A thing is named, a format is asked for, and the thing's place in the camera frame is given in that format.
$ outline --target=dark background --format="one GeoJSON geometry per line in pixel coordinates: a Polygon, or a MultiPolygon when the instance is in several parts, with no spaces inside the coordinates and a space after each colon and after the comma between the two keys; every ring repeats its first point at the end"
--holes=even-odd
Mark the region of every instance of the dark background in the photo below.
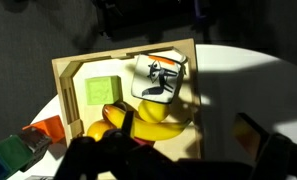
{"type": "Polygon", "coordinates": [[[297,65],[297,0],[210,0],[192,13],[98,35],[90,0],[0,0],[0,140],[17,133],[56,95],[51,59],[185,38],[252,49],[297,65]]]}

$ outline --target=white table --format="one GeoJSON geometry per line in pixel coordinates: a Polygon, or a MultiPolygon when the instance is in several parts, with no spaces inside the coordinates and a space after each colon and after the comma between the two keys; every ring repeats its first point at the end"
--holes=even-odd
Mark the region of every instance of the white table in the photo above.
{"type": "MultiPolygon", "coordinates": [[[[278,58],[245,49],[197,45],[198,86],[205,129],[205,158],[251,163],[246,152],[232,137],[236,113],[245,112],[268,131],[278,131],[297,143],[297,67],[278,58]]],[[[33,120],[61,115],[58,96],[33,120]]],[[[51,147],[63,154],[61,145],[51,147]]],[[[26,173],[53,176],[62,158],[49,152],[26,173]]]]}

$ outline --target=wooden box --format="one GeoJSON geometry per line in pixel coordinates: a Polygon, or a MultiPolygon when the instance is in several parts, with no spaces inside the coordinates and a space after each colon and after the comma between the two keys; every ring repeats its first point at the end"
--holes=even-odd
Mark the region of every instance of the wooden box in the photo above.
{"type": "Polygon", "coordinates": [[[86,78],[118,75],[122,82],[123,100],[137,108],[141,99],[131,96],[129,89],[136,63],[134,57],[141,53],[162,53],[173,48],[186,55],[188,60],[184,64],[185,75],[178,98],[171,104],[171,114],[167,121],[188,117],[193,122],[179,136],[157,141],[154,147],[174,161],[178,158],[200,158],[201,134],[194,125],[200,124],[200,99],[197,94],[196,55],[192,39],[53,59],[67,145],[71,139],[85,135],[91,123],[102,119],[102,106],[89,106],[86,103],[86,78]]]}

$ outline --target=black object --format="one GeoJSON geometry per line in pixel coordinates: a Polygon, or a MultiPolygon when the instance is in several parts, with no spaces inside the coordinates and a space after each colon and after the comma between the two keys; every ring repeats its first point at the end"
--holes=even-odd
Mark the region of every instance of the black object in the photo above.
{"type": "Polygon", "coordinates": [[[198,20],[205,0],[91,0],[96,7],[99,33],[112,37],[121,27],[158,20],[181,13],[195,12],[198,20]]]}
{"type": "Polygon", "coordinates": [[[33,159],[20,169],[20,171],[25,172],[44,157],[52,140],[34,127],[29,127],[17,135],[33,152],[33,159]]]}
{"type": "MultiPolygon", "coordinates": [[[[77,180],[82,175],[91,180],[106,171],[121,180],[284,180],[287,174],[297,176],[297,145],[281,134],[261,138],[263,145],[256,148],[260,152],[255,167],[238,162],[208,162],[200,159],[173,162],[153,147],[139,145],[129,137],[131,114],[128,113],[122,126],[127,132],[109,130],[99,142],[90,137],[74,139],[55,180],[77,180]]],[[[254,126],[254,129],[260,127],[254,121],[251,121],[250,126],[254,126]]]]}

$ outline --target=banana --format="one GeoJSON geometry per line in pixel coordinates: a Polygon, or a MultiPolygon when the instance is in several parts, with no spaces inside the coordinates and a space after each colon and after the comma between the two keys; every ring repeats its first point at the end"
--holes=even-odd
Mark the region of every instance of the banana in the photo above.
{"type": "MultiPolygon", "coordinates": [[[[121,128],[126,112],[113,105],[105,105],[103,114],[117,128],[121,128]]],[[[179,123],[148,123],[137,117],[133,119],[133,127],[135,137],[149,140],[159,141],[173,138],[179,135],[191,120],[179,123]]]]}

